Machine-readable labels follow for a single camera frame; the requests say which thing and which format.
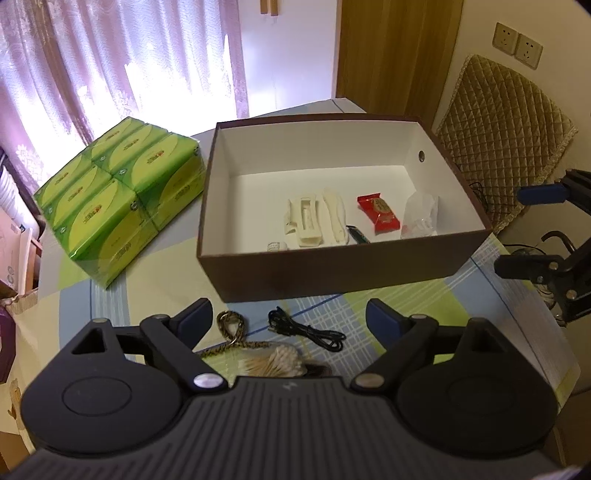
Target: open cardboard box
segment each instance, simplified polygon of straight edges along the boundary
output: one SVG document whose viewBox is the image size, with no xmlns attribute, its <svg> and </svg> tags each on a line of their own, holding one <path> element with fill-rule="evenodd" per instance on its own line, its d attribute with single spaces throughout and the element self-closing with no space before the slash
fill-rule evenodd
<svg viewBox="0 0 591 480">
<path fill-rule="evenodd" d="M 341 195 L 346 223 L 357 226 L 370 244 L 334 245 L 322 200 L 325 187 Z M 439 197 L 437 235 L 374 235 L 357 197 L 380 192 L 402 221 L 406 201 L 417 190 Z M 284 215 L 288 199 L 307 194 L 319 200 L 324 244 L 297 248 L 284 233 Z M 197 257 L 222 300 L 271 300 L 447 277 L 490 232 L 464 178 L 416 118 L 365 113 L 252 118 L 217 125 Z M 290 250 L 267 252 L 268 243 L 277 241 Z"/>
</svg>

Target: table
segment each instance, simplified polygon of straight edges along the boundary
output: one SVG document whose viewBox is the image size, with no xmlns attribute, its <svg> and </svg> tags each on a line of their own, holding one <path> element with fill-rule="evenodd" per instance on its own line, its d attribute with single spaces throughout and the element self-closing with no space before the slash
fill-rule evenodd
<svg viewBox="0 0 591 480">
<path fill-rule="evenodd" d="M 322 112 L 363 112 L 347 99 L 302 105 L 274 115 Z M 195 135 L 204 155 L 213 131 Z M 281 340 L 267 331 L 267 313 L 277 305 L 299 322 L 347 335 L 339 353 L 322 350 L 307 339 L 289 338 L 305 356 L 327 361 L 345 382 L 373 362 L 383 349 L 365 325 L 365 305 L 380 298 L 402 314 L 425 313 L 443 325 L 465 325 L 473 316 L 486 317 L 528 358 L 554 388 L 562 405 L 572 392 L 580 370 L 554 318 L 529 282 L 503 280 L 493 270 L 503 252 L 491 235 L 453 276 L 438 280 L 332 296 L 225 304 L 196 258 L 196 236 L 201 200 L 197 199 L 159 234 L 107 289 L 96 285 L 73 264 L 49 235 L 44 240 L 38 303 L 15 316 L 17 358 L 6 385 L 0 386 L 0 430 L 19 433 L 10 409 L 8 384 L 16 378 L 20 389 L 90 319 L 110 318 L 116 326 L 137 325 L 155 314 L 174 315 L 199 297 L 208 297 L 218 314 L 231 309 L 248 319 L 248 339 Z M 214 326 L 198 349 L 222 343 Z M 222 374 L 235 372 L 232 355 L 211 360 Z"/>
</svg>

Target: electrical outlet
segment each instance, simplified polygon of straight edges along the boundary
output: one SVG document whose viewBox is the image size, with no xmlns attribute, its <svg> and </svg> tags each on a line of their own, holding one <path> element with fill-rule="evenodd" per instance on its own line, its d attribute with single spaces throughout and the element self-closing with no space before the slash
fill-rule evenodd
<svg viewBox="0 0 591 480">
<path fill-rule="evenodd" d="M 517 47 L 518 37 L 519 33 L 516 30 L 513 30 L 502 23 L 497 23 L 495 35 L 492 37 L 492 44 L 499 50 L 502 50 L 509 55 L 513 55 L 515 53 L 515 48 Z"/>
<path fill-rule="evenodd" d="M 515 58 L 529 65 L 534 70 L 538 67 L 540 57 L 542 56 L 542 45 L 525 35 L 519 35 Z"/>
</svg>

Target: silver screw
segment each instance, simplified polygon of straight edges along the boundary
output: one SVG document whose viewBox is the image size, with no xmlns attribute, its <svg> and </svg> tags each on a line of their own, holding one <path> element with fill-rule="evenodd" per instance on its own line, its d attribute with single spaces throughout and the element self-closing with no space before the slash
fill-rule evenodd
<svg viewBox="0 0 591 480">
<path fill-rule="evenodd" d="M 378 374 L 359 374 L 355 377 L 355 383 L 363 388 L 379 388 L 385 380 Z"/>
<path fill-rule="evenodd" d="M 199 374 L 193 383 L 199 388 L 217 388 L 223 384 L 223 378 L 218 374 Z"/>
</svg>

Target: ribbed black surface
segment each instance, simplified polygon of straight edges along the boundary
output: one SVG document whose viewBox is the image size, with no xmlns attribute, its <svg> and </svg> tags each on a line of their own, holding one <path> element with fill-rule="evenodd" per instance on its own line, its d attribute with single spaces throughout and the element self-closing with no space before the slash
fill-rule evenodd
<svg viewBox="0 0 591 480">
<path fill-rule="evenodd" d="M 340 379 L 241 378 L 197 397 L 151 445 L 109 459 L 39 451 L 10 480 L 521 480 L 550 471 L 540 453 L 459 459 L 412 437 L 387 401 L 355 395 Z"/>
</svg>

